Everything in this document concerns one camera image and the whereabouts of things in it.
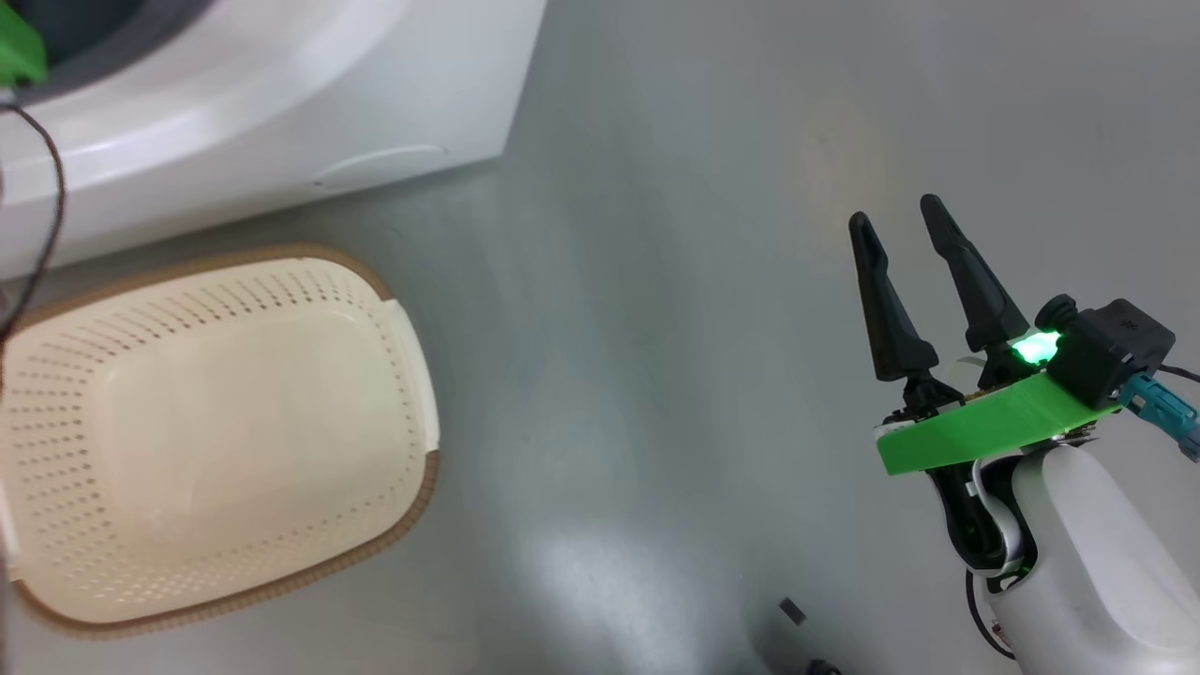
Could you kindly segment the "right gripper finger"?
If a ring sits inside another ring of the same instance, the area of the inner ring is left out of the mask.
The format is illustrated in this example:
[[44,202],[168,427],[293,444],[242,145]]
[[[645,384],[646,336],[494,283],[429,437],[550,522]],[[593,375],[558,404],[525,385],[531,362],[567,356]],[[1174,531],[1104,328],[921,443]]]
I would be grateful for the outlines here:
[[889,259],[866,214],[848,219],[848,235],[876,380],[895,382],[938,366],[934,347],[919,338],[889,277]]
[[982,352],[1022,338],[1028,331],[1028,321],[978,249],[956,226],[943,201],[936,195],[922,195],[920,211],[932,247],[948,265],[956,288],[966,317],[968,350]]

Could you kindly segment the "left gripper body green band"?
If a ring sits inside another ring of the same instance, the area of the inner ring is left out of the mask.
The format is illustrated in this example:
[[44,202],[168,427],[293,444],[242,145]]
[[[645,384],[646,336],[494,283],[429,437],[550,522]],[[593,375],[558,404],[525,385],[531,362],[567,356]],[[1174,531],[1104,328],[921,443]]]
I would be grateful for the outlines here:
[[0,8],[0,90],[47,80],[49,62],[44,43],[16,8]]

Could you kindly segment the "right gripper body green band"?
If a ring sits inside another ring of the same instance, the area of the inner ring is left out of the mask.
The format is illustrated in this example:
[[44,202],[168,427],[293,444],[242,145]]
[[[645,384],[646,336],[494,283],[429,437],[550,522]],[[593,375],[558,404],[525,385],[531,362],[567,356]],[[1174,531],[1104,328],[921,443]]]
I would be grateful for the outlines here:
[[875,428],[876,449],[887,474],[926,472],[1054,440],[1117,410],[1090,410],[1039,370],[935,417]]

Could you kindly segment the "white front-load washing machine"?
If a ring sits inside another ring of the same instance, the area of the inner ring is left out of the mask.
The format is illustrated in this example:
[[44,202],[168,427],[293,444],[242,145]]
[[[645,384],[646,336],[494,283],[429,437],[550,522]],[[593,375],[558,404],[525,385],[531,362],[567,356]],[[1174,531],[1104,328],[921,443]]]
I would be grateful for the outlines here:
[[50,265],[500,157],[548,4],[5,1],[49,55]]

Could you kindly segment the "cream perforated laundry basket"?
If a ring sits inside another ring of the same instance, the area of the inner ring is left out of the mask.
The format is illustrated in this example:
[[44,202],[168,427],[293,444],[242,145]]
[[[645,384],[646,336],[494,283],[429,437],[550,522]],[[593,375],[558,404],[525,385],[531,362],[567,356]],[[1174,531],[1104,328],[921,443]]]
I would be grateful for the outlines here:
[[439,437],[412,319],[338,249],[252,249],[38,307],[0,360],[8,587],[86,638],[292,593],[416,525]]

